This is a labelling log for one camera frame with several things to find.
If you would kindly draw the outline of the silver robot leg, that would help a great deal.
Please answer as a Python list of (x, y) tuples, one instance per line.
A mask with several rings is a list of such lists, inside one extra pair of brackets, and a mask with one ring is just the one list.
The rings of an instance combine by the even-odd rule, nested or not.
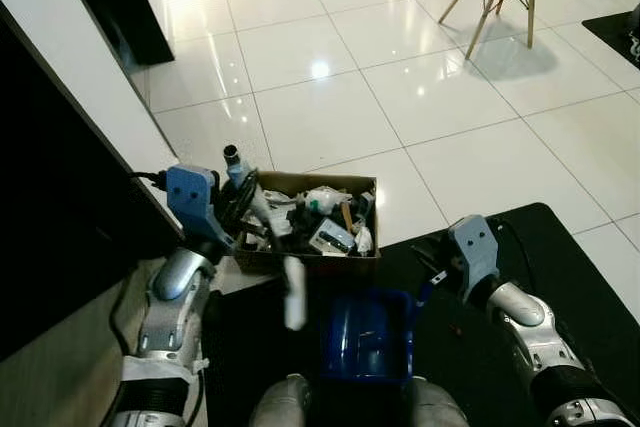
[(248, 427), (305, 427), (310, 394), (305, 377), (285, 376), (262, 394)]
[(466, 414), (447, 391), (415, 376), (410, 382), (411, 427), (470, 427)]

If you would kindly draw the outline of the large black floor mat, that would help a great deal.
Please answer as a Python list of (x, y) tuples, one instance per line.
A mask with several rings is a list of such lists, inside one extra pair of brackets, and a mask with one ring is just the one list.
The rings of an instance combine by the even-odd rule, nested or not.
[[(500, 275), (552, 307), (575, 353), (640, 418), (639, 326), (588, 253), (543, 203), (488, 220), (500, 243)], [(292, 373), (319, 371), (323, 328), (335, 296), (371, 287), (416, 296), (422, 270), (410, 252), (411, 240), (384, 248), (369, 266), (335, 258), (311, 264), (305, 275), (308, 318), (301, 331), (282, 325), (284, 279), (212, 295), (205, 327), (209, 427), (246, 426), (273, 383)], [(454, 296), (433, 294), (413, 331), (413, 373), (443, 387), (472, 427), (539, 427), (511, 346), (483, 311)], [(317, 413), (323, 427), (351, 427), (352, 414), (340, 413), (329, 401)]]

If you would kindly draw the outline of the silver right robot leg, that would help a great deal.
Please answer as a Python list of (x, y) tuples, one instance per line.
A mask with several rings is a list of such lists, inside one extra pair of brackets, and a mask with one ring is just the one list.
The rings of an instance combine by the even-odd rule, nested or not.
[(447, 391), (415, 376), (410, 382), (411, 427), (470, 427), (466, 414)]

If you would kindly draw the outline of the white plastic bag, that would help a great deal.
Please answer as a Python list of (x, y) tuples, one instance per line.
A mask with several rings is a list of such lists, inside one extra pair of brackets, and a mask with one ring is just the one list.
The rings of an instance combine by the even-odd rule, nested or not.
[(335, 209), (340, 209), (342, 204), (351, 202), (351, 199), (351, 194), (334, 189), (332, 186), (316, 186), (300, 194), (302, 207), (324, 216), (332, 215)]

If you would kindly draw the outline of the small black floor mat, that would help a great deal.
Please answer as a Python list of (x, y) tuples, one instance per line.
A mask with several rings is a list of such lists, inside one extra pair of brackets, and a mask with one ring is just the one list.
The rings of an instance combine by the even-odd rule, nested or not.
[(635, 31), (640, 38), (640, 11), (639, 7), (634, 8), (630, 12), (620, 12), (620, 14), (612, 14), (604, 17), (595, 17), (581, 21), (581, 24), (590, 31), (591, 34), (598, 37), (609, 47), (621, 55), (625, 60), (631, 63), (636, 69), (640, 69), (640, 62), (632, 61), (628, 56), (628, 34)]

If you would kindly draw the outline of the silver left robot leg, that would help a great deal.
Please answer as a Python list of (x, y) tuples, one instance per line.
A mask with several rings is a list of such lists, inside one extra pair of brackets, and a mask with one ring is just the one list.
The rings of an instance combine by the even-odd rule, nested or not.
[(305, 427), (310, 394), (305, 377), (285, 376), (262, 394), (248, 427)]

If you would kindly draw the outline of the metal broom handle cloth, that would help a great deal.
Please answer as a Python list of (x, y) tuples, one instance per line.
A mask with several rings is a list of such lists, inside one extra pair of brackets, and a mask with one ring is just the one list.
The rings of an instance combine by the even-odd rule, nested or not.
[[(227, 162), (227, 174), (232, 183), (233, 179), (239, 177), (250, 177), (255, 174), (255, 170), (244, 162), (236, 145), (225, 145), (223, 148), (224, 161)], [(283, 229), (285, 221), (283, 218), (273, 216), (273, 209), (270, 207), (265, 190), (261, 189), (259, 181), (259, 194), (257, 194), (257, 207), (260, 208), (262, 226), (269, 231), (269, 241), (271, 250), (275, 253), (285, 255), (283, 259), (283, 272), (285, 282), (287, 282), (287, 293), (284, 295), (284, 323), (288, 330), (301, 331), (306, 323), (306, 289), (305, 289), (305, 266), (296, 255), (285, 253), (283, 243)]]

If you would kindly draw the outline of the blue plastic dustpan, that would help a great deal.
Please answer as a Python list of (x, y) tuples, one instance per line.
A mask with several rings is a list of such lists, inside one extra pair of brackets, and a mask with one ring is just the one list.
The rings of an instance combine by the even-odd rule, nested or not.
[(413, 322), (420, 305), (406, 291), (371, 287), (332, 300), (323, 328), (320, 376), (403, 385), (413, 376)]

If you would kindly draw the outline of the grey small carton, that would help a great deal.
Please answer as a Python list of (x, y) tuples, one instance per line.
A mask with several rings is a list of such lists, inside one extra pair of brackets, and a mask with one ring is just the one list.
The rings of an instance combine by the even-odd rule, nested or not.
[(312, 234), (308, 236), (307, 245), (320, 255), (346, 255), (355, 252), (356, 238), (337, 222), (325, 218)]

